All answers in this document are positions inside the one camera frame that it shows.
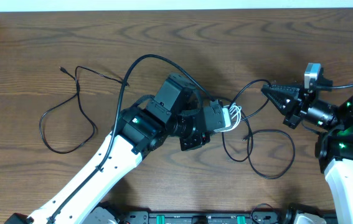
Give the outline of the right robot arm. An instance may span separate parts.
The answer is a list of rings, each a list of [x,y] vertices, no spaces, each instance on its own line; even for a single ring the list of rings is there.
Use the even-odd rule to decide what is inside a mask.
[[[353,223],[353,95],[341,105],[319,99],[331,86],[264,85],[261,92],[294,129],[302,121],[322,128],[315,144],[321,173],[332,192],[337,219]]]

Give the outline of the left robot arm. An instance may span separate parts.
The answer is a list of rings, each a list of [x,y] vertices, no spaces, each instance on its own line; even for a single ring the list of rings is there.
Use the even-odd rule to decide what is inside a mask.
[[[121,111],[111,133],[88,163],[50,201],[30,215],[13,213],[7,223],[83,223],[103,197],[168,137],[177,137],[181,149],[203,146],[210,139],[202,108],[189,109],[198,95],[192,78],[172,73],[148,105]]]

